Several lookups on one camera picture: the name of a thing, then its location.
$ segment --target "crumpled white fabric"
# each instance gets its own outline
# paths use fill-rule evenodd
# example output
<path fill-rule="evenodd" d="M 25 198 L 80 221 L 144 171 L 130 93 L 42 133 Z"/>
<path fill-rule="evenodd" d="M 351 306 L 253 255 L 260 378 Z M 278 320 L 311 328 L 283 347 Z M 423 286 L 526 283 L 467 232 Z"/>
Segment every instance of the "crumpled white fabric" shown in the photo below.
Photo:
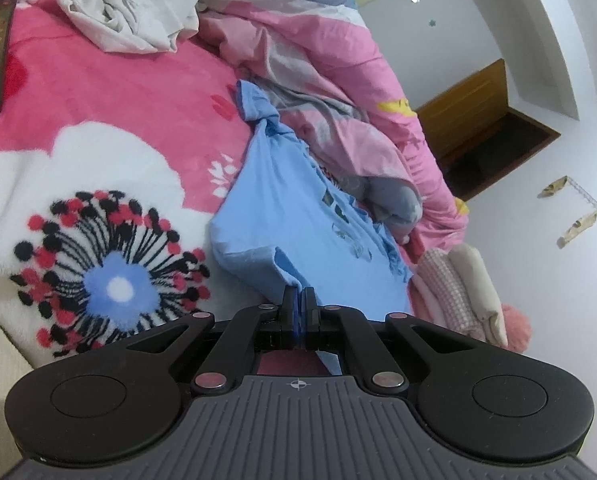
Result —
<path fill-rule="evenodd" d="M 198 0 L 57 0 L 76 27 L 101 50 L 176 52 L 176 39 L 198 32 Z"/>

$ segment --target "bed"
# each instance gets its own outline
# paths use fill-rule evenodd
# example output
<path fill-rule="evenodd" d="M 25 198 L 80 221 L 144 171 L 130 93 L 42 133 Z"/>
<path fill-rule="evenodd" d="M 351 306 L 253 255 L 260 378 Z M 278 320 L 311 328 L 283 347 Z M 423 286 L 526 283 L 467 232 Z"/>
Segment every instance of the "bed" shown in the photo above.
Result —
<path fill-rule="evenodd" d="M 467 217 L 353 0 L 202 1 L 197 35 L 141 55 L 103 52 L 56 0 L 17 4 L 0 114 L 0 329 L 24 358 L 20 374 L 24 361 L 38 367 L 193 310 L 230 319 L 263 300 L 218 266 L 208 238 L 252 136 L 234 106 L 239 78 L 328 104 L 279 110 L 335 177 L 418 189 L 406 262 L 463 238 Z M 111 250 L 126 262 L 106 259 Z M 112 323 L 83 303 L 83 275 L 130 257 L 158 306 Z"/>

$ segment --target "gray ribbed panel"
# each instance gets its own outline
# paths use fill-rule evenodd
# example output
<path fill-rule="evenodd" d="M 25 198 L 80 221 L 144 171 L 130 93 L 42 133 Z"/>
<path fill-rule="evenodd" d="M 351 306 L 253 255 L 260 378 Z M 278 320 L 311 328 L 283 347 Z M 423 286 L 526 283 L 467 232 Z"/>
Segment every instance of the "gray ribbed panel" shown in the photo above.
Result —
<path fill-rule="evenodd" d="M 125 463 L 59 469 L 21 463 L 10 480 L 597 480 L 576 458 L 501 467 L 445 449 L 405 403 L 362 392 L 351 377 L 246 377 L 235 392 L 192 403 L 164 441 Z"/>

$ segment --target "circular cap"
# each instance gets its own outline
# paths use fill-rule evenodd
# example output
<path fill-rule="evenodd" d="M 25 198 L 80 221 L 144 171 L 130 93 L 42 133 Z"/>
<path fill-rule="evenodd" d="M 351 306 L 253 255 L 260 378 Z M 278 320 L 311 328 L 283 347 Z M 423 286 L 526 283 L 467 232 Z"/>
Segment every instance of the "circular cap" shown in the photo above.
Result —
<path fill-rule="evenodd" d="M 54 407 L 64 415 L 91 418 L 118 408 L 127 395 L 123 383 L 102 375 L 84 375 L 59 384 L 51 394 Z"/>
<path fill-rule="evenodd" d="M 217 372 L 205 372 L 204 374 L 197 376 L 194 382 L 200 388 L 213 390 L 225 386 L 227 378 L 223 374 Z"/>
<path fill-rule="evenodd" d="M 397 388 L 404 381 L 403 376 L 396 372 L 379 372 L 372 377 L 372 382 L 383 388 Z"/>
<path fill-rule="evenodd" d="M 475 384 L 474 400 L 488 412 L 502 416 L 528 416 L 547 403 L 543 386 L 525 377 L 496 375 Z"/>

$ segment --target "folded towel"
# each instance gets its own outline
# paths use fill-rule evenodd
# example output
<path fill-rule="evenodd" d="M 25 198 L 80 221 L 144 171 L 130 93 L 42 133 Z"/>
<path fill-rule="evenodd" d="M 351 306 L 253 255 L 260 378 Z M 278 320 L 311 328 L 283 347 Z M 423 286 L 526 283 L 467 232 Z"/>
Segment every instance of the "folded towel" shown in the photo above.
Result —
<path fill-rule="evenodd" d="M 176 52 L 176 38 L 198 32 L 198 0 L 57 0 L 69 19 L 101 50 Z"/>
<path fill-rule="evenodd" d="M 415 274 L 412 276 L 412 282 L 414 283 L 416 290 L 418 290 L 419 294 L 421 294 L 423 303 L 425 303 L 427 311 L 432 318 L 432 322 L 438 326 L 447 328 L 448 325 L 445 321 L 445 314 L 443 313 L 443 310 L 439 304 L 439 300 L 436 299 L 436 296 L 434 296 L 434 293 L 430 290 L 430 287 L 427 286 L 425 280 L 422 279 L 422 277 L 418 274 Z"/>
<path fill-rule="evenodd" d="M 488 342 L 506 347 L 507 334 L 501 300 L 485 269 L 481 253 L 472 246 L 459 244 L 451 249 L 448 256 L 452 266 L 463 280 L 472 310 L 483 323 Z"/>
<path fill-rule="evenodd" d="M 447 253 L 438 248 L 425 251 L 416 267 L 416 274 L 439 300 L 450 330 L 485 340 L 483 326 L 472 312 L 465 285 L 452 267 Z"/>

